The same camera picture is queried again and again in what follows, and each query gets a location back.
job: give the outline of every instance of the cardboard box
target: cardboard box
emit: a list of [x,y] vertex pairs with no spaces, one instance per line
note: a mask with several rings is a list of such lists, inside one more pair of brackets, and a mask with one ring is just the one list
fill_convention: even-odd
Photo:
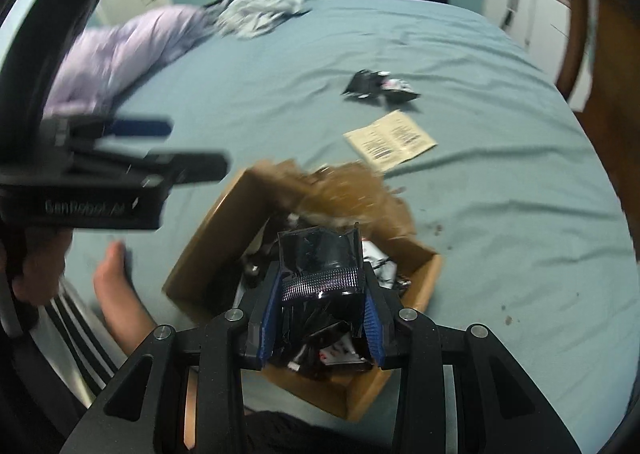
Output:
[[[411,279],[402,298],[404,306],[425,310],[442,257],[415,239],[404,202],[387,191],[380,177],[357,163],[311,175],[299,171],[293,162],[264,161],[243,170],[206,215],[162,290],[199,325],[227,310],[237,285],[216,283],[216,272],[240,257],[268,217],[282,209],[325,226],[347,227],[358,221],[363,236]],[[203,303],[212,288],[220,295],[217,307]],[[316,382],[272,365],[262,374],[310,404],[350,421],[364,415],[391,376],[390,371],[374,367],[366,373]]]

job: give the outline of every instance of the crumpled clothing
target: crumpled clothing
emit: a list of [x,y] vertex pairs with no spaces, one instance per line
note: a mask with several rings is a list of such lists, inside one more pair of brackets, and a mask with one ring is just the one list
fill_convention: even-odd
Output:
[[239,38],[253,38],[273,31],[295,15],[311,8],[306,0],[231,0],[220,12],[214,28],[221,34],[235,33]]
[[165,66],[211,33],[204,8],[162,6],[125,24],[87,28],[58,70],[44,117],[98,114],[154,65]]

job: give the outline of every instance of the black stripe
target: black stripe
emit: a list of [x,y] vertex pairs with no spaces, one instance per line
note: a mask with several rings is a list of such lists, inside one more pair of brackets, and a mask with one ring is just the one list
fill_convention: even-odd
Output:
[[65,325],[62,323],[62,320],[60,320],[60,317],[56,313],[56,310],[54,310],[50,304],[47,304],[44,307],[44,309],[46,310],[47,315],[49,315],[49,318],[53,322],[53,325],[58,330],[58,333],[60,333],[60,336],[62,337],[63,341],[65,341],[66,347],[69,349],[69,352],[71,352],[71,356],[74,358],[76,362],[76,366],[78,366],[78,370],[80,371],[80,375],[82,376],[82,379],[84,380],[86,386],[94,394],[94,396],[97,396],[100,393],[100,387],[98,386],[98,383],[94,380],[94,378],[91,376],[89,371],[87,371],[87,368],[82,363],[82,360],[78,356],[78,352],[76,352],[76,349],[74,348],[71,338],[69,338],[69,335],[66,332]]
[[104,348],[102,347],[102,344],[100,344],[100,341],[94,335],[94,332],[91,330],[91,328],[89,328],[89,325],[86,323],[86,321],[82,317],[82,314],[80,313],[80,310],[76,306],[76,303],[73,301],[73,299],[71,299],[71,297],[68,296],[68,294],[63,293],[62,296],[65,298],[65,302],[69,304],[69,307],[71,308],[71,313],[74,314],[74,317],[76,317],[76,320],[80,323],[80,327],[82,328],[82,331],[84,331],[84,334],[87,335],[87,337],[89,337],[89,341],[94,346],[95,350],[98,351],[98,353],[100,353],[102,360],[104,360],[104,362],[107,364],[109,369],[113,371],[113,373],[115,373],[118,370],[118,368],[116,367],[116,364],[113,363],[113,360],[111,360],[111,357],[109,356],[109,354],[104,350]]
[[86,342],[84,342],[84,338],[82,338],[82,335],[78,332],[78,329],[76,328],[73,321],[71,320],[71,317],[69,316],[69,313],[66,311],[65,305],[60,300],[60,297],[56,296],[53,299],[53,301],[56,305],[56,309],[58,310],[58,313],[62,317],[62,322],[65,323],[66,330],[71,335],[71,338],[76,343],[76,346],[78,347],[78,349],[80,349],[82,356],[85,358],[87,362],[89,362],[89,365],[95,371],[95,374],[100,376],[100,379],[105,384],[108,384],[109,381],[111,380],[111,375],[107,373],[107,370],[100,363],[100,360],[98,360],[95,357],[94,352],[91,351],[91,348],[86,345]]

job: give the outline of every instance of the purple blanket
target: purple blanket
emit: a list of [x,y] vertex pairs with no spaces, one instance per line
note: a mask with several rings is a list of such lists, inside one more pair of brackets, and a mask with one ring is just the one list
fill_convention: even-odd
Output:
[[44,109],[54,114],[102,113],[113,97],[146,73],[167,65],[209,33],[203,8],[156,8],[120,26],[87,28],[58,70]]

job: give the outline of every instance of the bed sheet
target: bed sheet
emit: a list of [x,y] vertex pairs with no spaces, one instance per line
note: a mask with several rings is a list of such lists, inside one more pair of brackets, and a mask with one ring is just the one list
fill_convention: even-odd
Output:
[[[219,185],[175,188],[157,232],[77,232],[67,277],[96,306],[92,271],[109,239],[124,237],[153,317],[189,326],[161,287],[228,179],[262,158],[296,158],[309,169],[356,160],[343,133],[387,108],[340,93],[360,69],[387,70],[422,94],[403,109],[438,142],[386,174],[390,187],[405,189],[419,239],[446,258],[427,315],[456,328],[488,325],[582,452],[596,452],[636,376],[640,290],[619,201],[567,104],[520,47],[473,12],[412,0],[312,7],[254,40],[213,37],[124,100],[122,115],[172,117],[161,147],[226,149],[232,171]],[[397,377],[359,424],[253,373],[244,384],[249,407],[390,440]]]

